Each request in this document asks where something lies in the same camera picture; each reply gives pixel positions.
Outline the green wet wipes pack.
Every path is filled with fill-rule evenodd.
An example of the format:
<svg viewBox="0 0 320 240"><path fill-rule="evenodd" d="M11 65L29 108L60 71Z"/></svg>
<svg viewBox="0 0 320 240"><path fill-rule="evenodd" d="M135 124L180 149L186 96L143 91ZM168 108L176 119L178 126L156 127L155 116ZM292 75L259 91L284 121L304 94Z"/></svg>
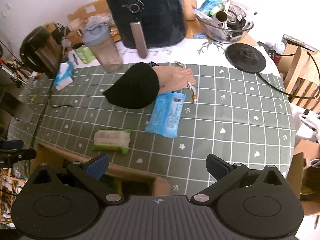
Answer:
<svg viewBox="0 0 320 240"><path fill-rule="evenodd" d="M93 151L120 151L127 154L131 141L131 129L99 130L93 139Z"/></svg>

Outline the blue wet wipes pack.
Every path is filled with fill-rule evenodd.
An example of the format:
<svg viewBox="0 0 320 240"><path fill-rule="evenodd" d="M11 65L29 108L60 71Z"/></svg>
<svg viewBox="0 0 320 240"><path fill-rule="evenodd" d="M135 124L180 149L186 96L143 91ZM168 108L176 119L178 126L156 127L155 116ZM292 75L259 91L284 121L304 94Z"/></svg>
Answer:
<svg viewBox="0 0 320 240"><path fill-rule="evenodd" d="M167 138L176 138L184 100L185 94L183 93L159 94L145 131Z"/></svg>

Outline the cardboard box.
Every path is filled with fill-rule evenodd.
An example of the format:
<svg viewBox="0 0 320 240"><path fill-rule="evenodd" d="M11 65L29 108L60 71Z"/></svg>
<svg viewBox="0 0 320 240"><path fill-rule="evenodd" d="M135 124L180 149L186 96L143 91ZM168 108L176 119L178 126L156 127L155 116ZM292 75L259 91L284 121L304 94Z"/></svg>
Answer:
<svg viewBox="0 0 320 240"><path fill-rule="evenodd" d="M136 171L109 163L108 155L95 163L85 163L91 158L70 153L59 148L39 143L36 147L37 156L31 161L30 172L41 163L48 163L52 168L63 168L72 162L81 162L85 171L93 178L103 182L125 198L129 196L168 196L171 185L169 181L157 175Z"/></svg>

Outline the blue tissue pack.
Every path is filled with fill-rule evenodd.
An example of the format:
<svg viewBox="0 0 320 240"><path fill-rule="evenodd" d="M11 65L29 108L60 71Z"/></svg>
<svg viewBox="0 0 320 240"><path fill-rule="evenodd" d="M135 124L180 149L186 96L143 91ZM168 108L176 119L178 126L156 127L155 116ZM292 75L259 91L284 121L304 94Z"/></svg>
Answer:
<svg viewBox="0 0 320 240"><path fill-rule="evenodd" d="M59 70L54 79L53 86L57 91L61 91L74 81L74 66L71 61L60 63Z"/></svg>

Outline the black electric kettle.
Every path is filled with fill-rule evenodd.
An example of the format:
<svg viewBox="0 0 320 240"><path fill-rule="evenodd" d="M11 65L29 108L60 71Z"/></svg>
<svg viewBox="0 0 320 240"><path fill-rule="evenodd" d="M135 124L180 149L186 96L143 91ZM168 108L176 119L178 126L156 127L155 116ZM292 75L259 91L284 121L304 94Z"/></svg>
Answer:
<svg viewBox="0 0 320 240"><path fill-rule="evenodd" d="M53 79L62 59L62 47L45 27L39 26L23 40L20 57L31 70Z"/></svg>

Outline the black kettle base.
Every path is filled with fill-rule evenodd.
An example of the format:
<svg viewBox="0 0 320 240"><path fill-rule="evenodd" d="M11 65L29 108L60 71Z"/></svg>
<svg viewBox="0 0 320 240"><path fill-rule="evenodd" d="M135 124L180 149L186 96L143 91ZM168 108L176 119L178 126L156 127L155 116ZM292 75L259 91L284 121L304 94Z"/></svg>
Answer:
<svg viewBox="0 0 320 240"><path fill-rule="evenodd" d="M246 73L257 74L266 67L263 54L247 44L231 44L227 47L225 56L233 67Z"/></svg>

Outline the wooden chair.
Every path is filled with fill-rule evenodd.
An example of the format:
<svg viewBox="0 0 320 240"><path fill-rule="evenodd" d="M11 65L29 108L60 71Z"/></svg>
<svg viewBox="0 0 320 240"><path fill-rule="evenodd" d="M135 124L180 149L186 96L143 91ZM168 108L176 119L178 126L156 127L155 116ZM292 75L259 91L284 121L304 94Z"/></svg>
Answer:
<svg viewBox="0 0 320 240"><path fill-rule="evenodd" d="M319 52L297 48L284 86L290 103L319 113Z"/></svg>

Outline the grey lid shaker bottle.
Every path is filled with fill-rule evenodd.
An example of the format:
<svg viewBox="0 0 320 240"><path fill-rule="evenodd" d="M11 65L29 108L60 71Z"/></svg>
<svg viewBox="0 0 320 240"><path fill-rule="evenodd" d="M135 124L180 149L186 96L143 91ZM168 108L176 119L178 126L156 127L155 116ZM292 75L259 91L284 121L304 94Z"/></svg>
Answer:
<svg viewBox="0 0 320 240"><path fill-rule="evenodd" d="M91 50L106 72L116 73L122 67L123 59L112 38L109 26L91 21L84 30L83 44Z"/></svg>

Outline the glass bowl of clutter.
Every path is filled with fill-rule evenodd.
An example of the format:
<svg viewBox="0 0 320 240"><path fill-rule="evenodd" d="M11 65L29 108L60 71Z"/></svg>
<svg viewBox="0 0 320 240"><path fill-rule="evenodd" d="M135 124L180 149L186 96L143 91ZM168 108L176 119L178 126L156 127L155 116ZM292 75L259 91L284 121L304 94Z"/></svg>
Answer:
<svg viewBox="0 0 320 240"><path fill-rule="evenodd" d="M220 43L240 41L253 29L258 13L233 0L205 0L193 13L204 33Z"/></svg>

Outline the wooden rack behind table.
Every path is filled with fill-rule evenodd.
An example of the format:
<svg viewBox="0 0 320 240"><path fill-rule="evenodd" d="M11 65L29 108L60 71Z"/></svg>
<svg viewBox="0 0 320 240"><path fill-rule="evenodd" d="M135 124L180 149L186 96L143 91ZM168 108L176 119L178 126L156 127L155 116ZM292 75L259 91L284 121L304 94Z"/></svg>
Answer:
<svg viewBox="0 0 320 240"><path fill-rule="evenodd" d="M106 0L97 0L79 7L74 13L68 14L69 26L85 25L92 16L111 16L111 11Z"/></svg>

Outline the dark blue air fryer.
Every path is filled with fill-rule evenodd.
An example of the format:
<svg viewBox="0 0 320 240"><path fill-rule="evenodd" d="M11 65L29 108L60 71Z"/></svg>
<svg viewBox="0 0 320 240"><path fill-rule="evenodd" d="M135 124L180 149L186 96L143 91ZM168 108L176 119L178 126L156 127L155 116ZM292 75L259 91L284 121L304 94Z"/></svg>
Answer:
<svg viewBox="0 0 320 240"><path fill-rule="evenodd" d="M148 49L180 43L186 36L183 0L106 0L123 45L141 58Z"/></svg>

